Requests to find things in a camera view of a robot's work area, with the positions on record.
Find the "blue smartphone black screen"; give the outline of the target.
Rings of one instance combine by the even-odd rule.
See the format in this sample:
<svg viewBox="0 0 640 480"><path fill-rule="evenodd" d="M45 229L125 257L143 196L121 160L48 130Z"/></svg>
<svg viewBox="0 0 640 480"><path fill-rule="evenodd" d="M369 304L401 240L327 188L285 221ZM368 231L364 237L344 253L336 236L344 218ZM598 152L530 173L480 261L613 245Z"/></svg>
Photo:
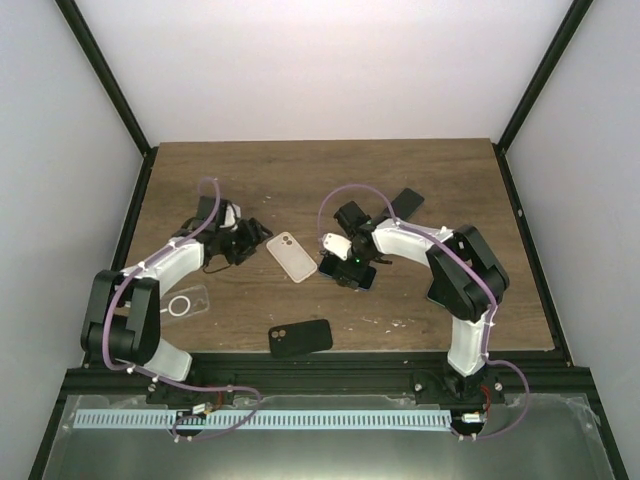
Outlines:
<svg viewBox="0 0 640 480"><path fill-rule="evenodd" d="M356 258L342 261L332 254L323 257L318 271L338 286L353 290L369 290L376 276L376 269L368 262Z"/></svg>

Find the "pale pink phone case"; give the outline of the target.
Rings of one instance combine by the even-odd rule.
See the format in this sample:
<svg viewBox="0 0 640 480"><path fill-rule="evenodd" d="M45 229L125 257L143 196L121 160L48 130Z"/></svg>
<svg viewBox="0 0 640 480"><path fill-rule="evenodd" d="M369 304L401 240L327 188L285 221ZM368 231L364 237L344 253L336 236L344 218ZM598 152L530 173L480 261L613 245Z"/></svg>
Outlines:
<svg viewBox="0 0 640 480"><path fill-rule="evenodd" d="M289 279L299 284L317 271L317 264L290 232L282 232L266 243L267 251Z"/></svg>

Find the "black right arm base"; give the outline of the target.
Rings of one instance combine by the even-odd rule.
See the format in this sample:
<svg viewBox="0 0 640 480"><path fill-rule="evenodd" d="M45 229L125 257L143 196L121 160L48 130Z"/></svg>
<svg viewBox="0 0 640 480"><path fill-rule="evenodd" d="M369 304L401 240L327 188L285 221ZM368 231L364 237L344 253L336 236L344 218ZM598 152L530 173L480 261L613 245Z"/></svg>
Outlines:
<svg viewBox="0 0 640 480"><path fill-rule="evenodd" d="M418 403L451 406L479 406L487 399L491 404L504 404L505 396L495 388L499 378L486 367L462 377L453 369L417 370L411 374L410 386Z"/></svg>

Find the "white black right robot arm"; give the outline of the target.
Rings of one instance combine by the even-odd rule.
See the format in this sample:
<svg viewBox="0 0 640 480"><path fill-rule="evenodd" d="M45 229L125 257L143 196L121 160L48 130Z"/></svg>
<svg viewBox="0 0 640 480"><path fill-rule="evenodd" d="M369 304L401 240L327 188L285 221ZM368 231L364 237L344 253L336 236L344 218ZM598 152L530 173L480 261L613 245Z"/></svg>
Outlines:
<svg viewBox="0 0 640 480"><path fill-rule="evenodd" d="M354 201L339 208L334 219L343 232L319 237L319 270L338 285L370 289L376 276L373 265L388 264L390 256L431 271L426 297L452 316L447 361L453 371L444 378L445 393L458 403L471 400L480 390L477 373L488 360L493 316L510 284L480 232L471 225L419 226L390 211L371 217Z"/></svg>

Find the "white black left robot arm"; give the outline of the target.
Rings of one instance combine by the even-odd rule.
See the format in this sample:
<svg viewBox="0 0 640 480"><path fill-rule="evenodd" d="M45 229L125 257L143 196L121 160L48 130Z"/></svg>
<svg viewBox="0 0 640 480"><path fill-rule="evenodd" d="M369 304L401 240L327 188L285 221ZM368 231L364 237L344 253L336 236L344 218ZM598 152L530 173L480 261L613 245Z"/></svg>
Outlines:
<svg viewBox="0 0 640 480"><path fill-rule="evenodd" d="M192 356L161 337L161 299L186 276L216 256L242 264L273 232L226 199L202 196L196 214L147 259L94 277L80 337L81 348L109 368L140 368L169 379L181 403L196 402L203 377L191 370Z"/></svg>

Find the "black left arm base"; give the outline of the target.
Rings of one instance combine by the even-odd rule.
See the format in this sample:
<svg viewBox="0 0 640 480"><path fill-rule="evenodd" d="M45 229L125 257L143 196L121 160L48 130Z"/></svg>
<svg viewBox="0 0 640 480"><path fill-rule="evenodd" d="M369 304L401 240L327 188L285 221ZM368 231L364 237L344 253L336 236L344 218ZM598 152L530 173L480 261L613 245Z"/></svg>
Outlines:
<svg viewBox="0 0 640 480"><path fill-rule="evenodd" d="M207 390L213 387L235 385L236 381L237 375L231 372L222 372L214 375L205 375L188 379L188 383ZM152 405L162 404L171 408L186 409L201 403L224 405L228 404L234 397L233 393L193 391L184 388L177 388L160 381L153 382L152 380L146 380L146 383L146 401L148 404Z"/></svg>

